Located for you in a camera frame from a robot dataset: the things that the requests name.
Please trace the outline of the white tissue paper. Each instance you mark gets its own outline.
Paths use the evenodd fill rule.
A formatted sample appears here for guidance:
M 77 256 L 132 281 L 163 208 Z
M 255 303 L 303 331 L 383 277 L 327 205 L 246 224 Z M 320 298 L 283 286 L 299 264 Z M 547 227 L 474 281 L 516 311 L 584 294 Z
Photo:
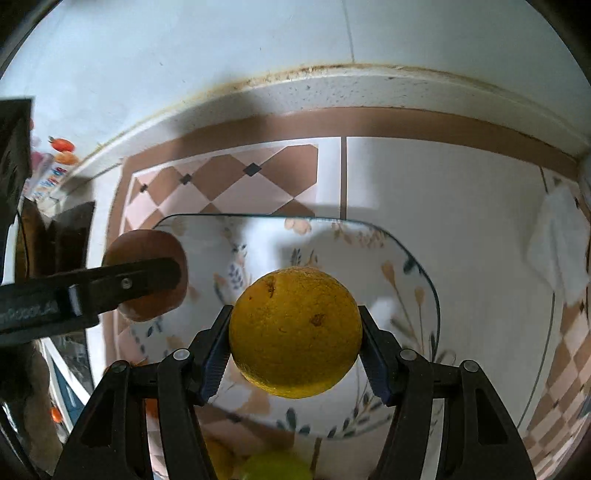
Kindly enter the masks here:
M 589 238 L 589 222 L 571 188 L 561 183 L 542 202 L 526 258 L 569 307 L 582 299 L 590 281 L 585 266 Z

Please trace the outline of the colourful wall sticker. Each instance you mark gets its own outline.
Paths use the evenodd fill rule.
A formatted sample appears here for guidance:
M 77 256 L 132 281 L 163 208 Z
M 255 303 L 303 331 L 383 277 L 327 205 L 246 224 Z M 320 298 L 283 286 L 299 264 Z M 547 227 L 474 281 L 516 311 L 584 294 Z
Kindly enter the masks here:
M 23 195 L 32 202 L 48 197 L 80 163 L 71 141 L 54 137 L 48 141 L 50 152 L 31 153 L 32 174 L 25 182 Z

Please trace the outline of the floral white plate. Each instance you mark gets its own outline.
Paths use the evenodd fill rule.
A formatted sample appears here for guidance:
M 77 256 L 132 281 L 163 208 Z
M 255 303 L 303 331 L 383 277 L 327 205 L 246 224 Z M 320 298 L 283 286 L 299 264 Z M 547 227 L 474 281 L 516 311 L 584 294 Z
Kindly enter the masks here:
M 405 349 L 441 361 L 433 282 L 383 229 L 356 221 L 178 214 L 158 223 L 187 259 L 182 304 L 152 320 L 121 321 L 115 345 L 155 363 L 238 310 L 236 346 L 211 404 L 300 435 L 346 439 L 394 414 L 353 354 L 365 306 Z

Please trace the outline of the black stove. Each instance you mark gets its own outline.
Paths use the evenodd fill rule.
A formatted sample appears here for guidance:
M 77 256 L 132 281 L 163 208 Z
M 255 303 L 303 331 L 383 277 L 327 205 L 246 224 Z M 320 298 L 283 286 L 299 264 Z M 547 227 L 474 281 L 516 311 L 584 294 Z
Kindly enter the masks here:
M 32 174 L 32 101 L 1 101 L 1 283 L 53 273 L 57 266 L 56 227 L 39 202 L 23 195 Z

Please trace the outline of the checkered table mat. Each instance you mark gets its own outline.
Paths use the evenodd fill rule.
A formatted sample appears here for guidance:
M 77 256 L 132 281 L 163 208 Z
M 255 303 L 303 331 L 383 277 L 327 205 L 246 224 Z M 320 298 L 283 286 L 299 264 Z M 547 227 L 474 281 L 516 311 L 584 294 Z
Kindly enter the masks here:
M 537 476 L 585 451 L 589 303 L 565 305 L 525 259 L 543 198 L 571 186 L 560 150 L 436 112 L 342 107 L 165 132 L 124 157 L 109 240 L 175 213 L 362 220 L 409 247 L 438 290 L 440 353 L 485 363 L 524 433 Z

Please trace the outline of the red brown apple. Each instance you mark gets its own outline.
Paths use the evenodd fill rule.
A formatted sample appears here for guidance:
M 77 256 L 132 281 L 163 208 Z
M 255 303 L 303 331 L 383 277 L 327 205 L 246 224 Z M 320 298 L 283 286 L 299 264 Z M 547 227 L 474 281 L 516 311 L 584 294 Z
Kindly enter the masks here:
M 146 322 L 182 304 L 188 285 L 185 252 L 179 241 L 167 232 L 132 230 L 114 240 L 103 255 L 103 266 L 156 258 L 176 261 L 181 272 L 179 283 L 172 290 L 159 291 L 119 305 L 119 312 L 132 322 Z

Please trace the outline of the yellow lemon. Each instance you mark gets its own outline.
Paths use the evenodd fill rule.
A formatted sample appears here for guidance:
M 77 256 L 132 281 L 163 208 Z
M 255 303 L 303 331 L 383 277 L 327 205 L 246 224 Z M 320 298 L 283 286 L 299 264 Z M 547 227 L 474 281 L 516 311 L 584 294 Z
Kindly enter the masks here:
M 290 399 L 338 384 L 355 364 L 362 338 L 353 295 L 331 275 L 308 267 L 256 280 L 236 300 L 229 321 L 232 359 L 245 379 Z

